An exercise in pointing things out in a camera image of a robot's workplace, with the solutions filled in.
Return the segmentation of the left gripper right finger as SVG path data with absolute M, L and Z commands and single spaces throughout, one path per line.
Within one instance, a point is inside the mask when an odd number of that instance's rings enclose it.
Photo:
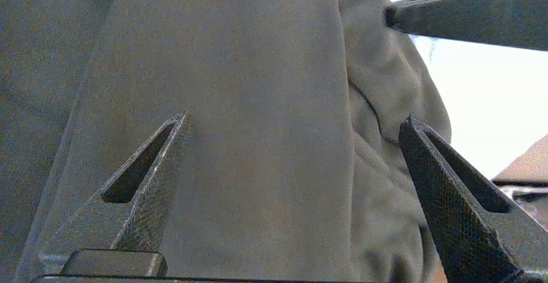
M 399 144 L 449 283 L 545 283 L 548 234 L 430 126 Z

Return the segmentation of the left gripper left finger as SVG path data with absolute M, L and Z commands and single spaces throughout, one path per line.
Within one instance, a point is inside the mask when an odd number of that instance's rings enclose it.
M 78 249 L 159 250 L 188 135 L 188 113 L 167 119 L 43 245 L 44 273 Z

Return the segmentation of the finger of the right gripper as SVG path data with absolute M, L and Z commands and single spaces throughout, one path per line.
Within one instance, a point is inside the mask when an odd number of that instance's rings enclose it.
M 546 51 L 548 0 L 401 0 L 385 9 L 401 33 Z

